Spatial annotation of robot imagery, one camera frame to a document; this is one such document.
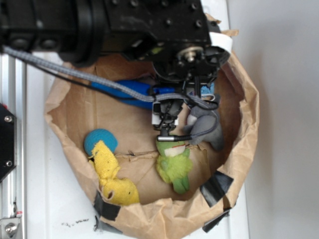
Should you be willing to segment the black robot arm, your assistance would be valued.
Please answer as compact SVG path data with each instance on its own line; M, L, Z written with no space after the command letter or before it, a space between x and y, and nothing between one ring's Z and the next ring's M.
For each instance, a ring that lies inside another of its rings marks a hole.
M0 43L56 52L76 67L121 54L152 62L166 81L204 83L217 77L232 48L198 0L3 0Z

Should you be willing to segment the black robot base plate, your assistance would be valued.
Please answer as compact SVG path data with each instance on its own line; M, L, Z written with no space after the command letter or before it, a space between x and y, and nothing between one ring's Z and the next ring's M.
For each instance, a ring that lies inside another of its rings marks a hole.
M16 167L16 117L0 105L0 182Z

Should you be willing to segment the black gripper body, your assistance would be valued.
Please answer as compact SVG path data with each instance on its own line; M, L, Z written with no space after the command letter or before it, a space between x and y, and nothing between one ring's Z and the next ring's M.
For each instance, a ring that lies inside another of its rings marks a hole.
M211 45L203 48L191 46L179 51L173 60L154 62L156 74L164 82L193 82L195 78L208 83L217 76L231 55L231 37L223 33L210 32Z

